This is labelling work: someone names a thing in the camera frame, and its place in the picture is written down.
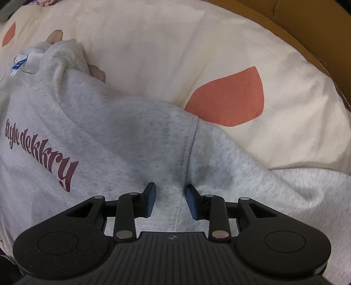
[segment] clothing label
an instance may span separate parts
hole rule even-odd
[[[20,60],[18,63],[16,63],[16,64],[11,68],[11,70],[12,70],[11,76],[14,76],[14,75],[17,73],[18,69],[21,67],[22,64],[24,64],[24,63],[27,61],[27,59],[28,59],[28,58],[25,58],[25,59],[23,59],[23,60]]]

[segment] silver screw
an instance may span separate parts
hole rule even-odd
[[[229,233],[227,231],[217,230],[212,232],[212,236],[217,239],[224,239],[229,237]]]
[[[119,239],[127,239],[127,238],[131,238],[132,236],[133,236],[133,233],[131,231],[122,230],[122,231],[116,232],[116,237],[118,237]]]

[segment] ribbed black surface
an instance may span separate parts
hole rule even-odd
[[[323,285],[320,276],[300,281],[262,277],[240,263],[227,244],[203,233],[143,233],[134,243],[115,247],[96,270],[71,280],[23,278],[18,285]]]

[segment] cardboard box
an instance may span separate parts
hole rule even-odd
[[[253,20],[328,74],[350,109],[351,16],[335,0],[209,0]]]

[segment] orange shape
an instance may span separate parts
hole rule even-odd
[[[185,110],[204,121],[234,127],[263,112],[264,94],[255,66],[199,87]]]
[[[14,22],[10,27],[10,29],[8,29],[2,41],[2,46],[7,45],[12,40],[12,38],[15,36],[15,32],[16,32],[16,22]]]

